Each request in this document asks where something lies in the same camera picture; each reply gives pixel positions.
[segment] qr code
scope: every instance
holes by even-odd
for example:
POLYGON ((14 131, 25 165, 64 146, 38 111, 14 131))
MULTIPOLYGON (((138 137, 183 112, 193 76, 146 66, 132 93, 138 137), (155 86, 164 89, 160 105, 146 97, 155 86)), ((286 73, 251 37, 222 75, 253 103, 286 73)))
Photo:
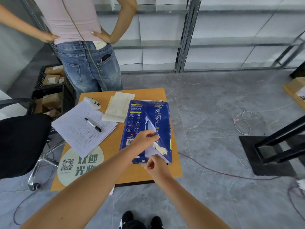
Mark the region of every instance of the qr code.
POLYGON ((130 145, 130 143, 131 143, 133 140, 134 140, 134 139, 127 139, 126 145, 130 145))
POLYGON ((63 165, 62 165, 60 171, 72 170, 73 161, 74 161, 74 158, 73 159, 64 159, 63 165))

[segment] black phone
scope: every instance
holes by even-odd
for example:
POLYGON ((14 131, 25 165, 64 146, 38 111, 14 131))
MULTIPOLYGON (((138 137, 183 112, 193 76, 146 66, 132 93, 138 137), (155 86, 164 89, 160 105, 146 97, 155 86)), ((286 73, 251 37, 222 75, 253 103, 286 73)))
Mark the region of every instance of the black phone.
POLYGON ((110 57, 110 54, 107 54, 107 55, 104 55, 102 58, 101 58, 101 61, 104 62, 106 59, 108 59, 110 57))

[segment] black marker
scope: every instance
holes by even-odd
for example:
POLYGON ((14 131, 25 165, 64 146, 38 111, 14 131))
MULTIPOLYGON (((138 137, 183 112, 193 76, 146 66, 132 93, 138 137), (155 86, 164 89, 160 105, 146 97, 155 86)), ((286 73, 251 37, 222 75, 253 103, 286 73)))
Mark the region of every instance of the black marker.
POLYGON ((92 125, 92 127, 94 127, 97 131, 102 132, 101 129, 99 127, 97 127, 96 125, 94 125, 93 123, 91 123, 86 117, 85 120, 92 125))

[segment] barcode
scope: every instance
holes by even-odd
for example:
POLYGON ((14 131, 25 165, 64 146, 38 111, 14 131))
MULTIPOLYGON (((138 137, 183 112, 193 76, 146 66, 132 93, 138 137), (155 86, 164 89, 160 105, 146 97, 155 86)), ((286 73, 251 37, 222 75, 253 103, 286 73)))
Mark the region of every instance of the barcode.
POLYGON ((130 145, 130 143, 131 143, 133 140, 134 140, 134 139, 127 139, 126 145, 130 145))

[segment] pink shirt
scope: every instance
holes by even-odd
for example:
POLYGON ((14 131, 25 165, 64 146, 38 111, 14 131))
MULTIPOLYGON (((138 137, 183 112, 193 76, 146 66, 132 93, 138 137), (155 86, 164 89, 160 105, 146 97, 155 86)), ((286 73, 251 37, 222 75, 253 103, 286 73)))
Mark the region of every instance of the pink shirt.
MULTIPOLYGON (((78 30, 86 41, 101 41, 90 32, 101 32, 93 0, 63 0, 78 30)), ((52 34, 60 37, 55 44, 82 41, 61 0, 35 0, 52 34)))

